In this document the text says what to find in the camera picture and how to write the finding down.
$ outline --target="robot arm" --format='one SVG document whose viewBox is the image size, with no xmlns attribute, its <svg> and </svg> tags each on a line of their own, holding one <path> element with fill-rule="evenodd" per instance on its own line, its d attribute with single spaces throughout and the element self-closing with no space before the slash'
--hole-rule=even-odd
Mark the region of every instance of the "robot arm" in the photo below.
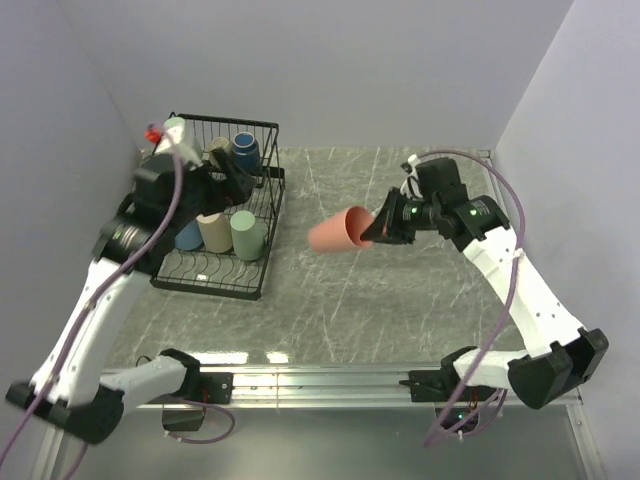
<svg viewBox="0 0 640 480">
<path fill-rule="evenodd" d="M 513 257 L 520 256 L 509 313 L 525 350 L 489 351 L 467 385 L 512 390 L 524 404 L 538 409 L 586 382 L 608 348 L 607 338 L 599 329 L 587 331 L 523 252 L 515 251 L 516 234 L 496 202 L 486 196 L 469 199 L 452 159 L 408 167 L 407 183 L 389 191 L 363 240 L 407 244 L 414 242 L 416 231 L 438 231 L 478 268 L 503 303 Z M 479 351 L 465 347 L 447 356 L 431 387 L 448 398 Z"/>
<path fill-rule="evenodd" d="M 211 154 L 216 167 L 187 164 L 183 192 L 171 222 L 158 242 L 132 270 L 118 278 L 95 302 L 63 363 L 58 378 L 52 370 L 63 344 L 71 336 L 78 315 L 97 287 L 151 237 L 165 217 L 174 187 L 169 154 L 152 156 L 134 174 L 133 192 L 116 216 L 102 228 L 94 248 L 87 280 L 71 317 L 42 366 L 29 382 L 11 385 L 7 400 L 28 409 L 47 385 L 51 386 L 34 411 L 36 416 L 91 444 L 105 440 L 124 414 L 166 394 L 201 400 L 207 380 L 200 364 L 177 350 L 165 350 L 152 362 L 116 375 L 102 375 L 107 356 L 129 311 L 174 247 L 175 236 L 197 215 L 210 215 L 245 203 L 256 185 L 235 166 L 228 141 L 219 139 Z M 223 179 L 214 178 L 214 171 Z"/>
</svg>

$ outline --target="wall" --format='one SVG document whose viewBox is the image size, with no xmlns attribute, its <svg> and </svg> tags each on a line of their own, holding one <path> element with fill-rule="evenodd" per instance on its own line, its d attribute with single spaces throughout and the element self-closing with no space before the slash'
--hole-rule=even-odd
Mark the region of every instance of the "wall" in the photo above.
<svg viewBox="0 0 640 480">
<path fill-rule="evenodd" d="M 129 187 L 136 150 L 60 7 L 4 2 L 0 16 L 0 390 L 27 379 L 77 300 L 102 223 Z M 0 405 L 0 448 L 19 413 Z M 23 480 L 39 421 L 2 479 Z"/>
<path fill-rule="evenodd" d="M 640 428 L 640 4 L 576 0 L 496 150 L 551 287 L 611 346 L 585 403 L 612 480 L 637 478 Z"/>
<path fill-rule="evenodd" d="M 178 110 L 295 146 L 494 147 L 571 4 L 59 1 L 141 145 Z"/>
</svg>

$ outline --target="blue cup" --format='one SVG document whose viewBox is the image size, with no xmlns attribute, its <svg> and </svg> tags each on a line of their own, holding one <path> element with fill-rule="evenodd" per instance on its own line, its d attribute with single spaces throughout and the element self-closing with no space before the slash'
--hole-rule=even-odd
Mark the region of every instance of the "blue cup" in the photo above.
<svg viewBox="0 0 640 480">
<path fill-rule="evenodd" d="M 195 250 L 200 245 L 202 245 L 202 235 L 195 220 L 176 235 L 175 246 L 179 250 Z"/>
<path fill-rule="evenodd" d="M 262 159 L 260 158 L 260 146 L 255 137 L 249 132 L 240 132 L 231 142 L 236 154 L 236 163 L 246 172 L 260 170 Z"/>
</svg>

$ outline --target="dish rack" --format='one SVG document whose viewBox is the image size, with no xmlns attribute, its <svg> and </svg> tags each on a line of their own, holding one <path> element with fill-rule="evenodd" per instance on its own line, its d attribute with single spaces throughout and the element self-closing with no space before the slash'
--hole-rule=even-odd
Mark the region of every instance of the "dish rack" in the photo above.
<svg viewBox="0 0 640 480">
<path fill-rule="evenodd" d="M 252 173 L 257 180 L 247 203 L 229 208 L 229 217 L 238 210 L 249 210 L 262 224 L 265 231 L 263 255 L 254 262 L 245 262 L 233 254 L 233 250 L 217 254 L 204 250 L 173 250 L 164 259 L 158 274 L 151 279 L 156 288 L 179 292 L 200 293 L 221 297 L 258 300 L 262 295 L 271 247 L 276 233 L 278 215 L 285 188 L 284 169 L 278 156 L 277 123 L 208 117 L 186 113 L 172 113 L 192 122 L 196 138 L 206 147 L 216 137 L 232 139 L 237 133 L 250 132 L 260 144 L 262 167 Z M 211 171 L 214 177 L 222 174 Z"/>
</svg>

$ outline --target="countertop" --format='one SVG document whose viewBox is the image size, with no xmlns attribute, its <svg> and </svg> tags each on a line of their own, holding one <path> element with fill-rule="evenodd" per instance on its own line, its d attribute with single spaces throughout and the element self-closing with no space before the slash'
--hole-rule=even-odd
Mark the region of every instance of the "countertop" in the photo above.
<svg viewBox="0 0 640 480">
<path fill-rule="evenodd" d="M 436 233 L 415 245 L 313 253 L 309 228 L 351 205 L 373 210 L 405 174 L 413 148 L 281 148 L 284 205 L 258 301 L 150 286 L 109 367 L 173 347 L 208 363 L 430 362 L 487 338 L 502 304 Z M 493 195 L 481 166 L 456 159 L 471 197 Z M 495 349 L 522 348 L 509 323 Z"/>
</svg>

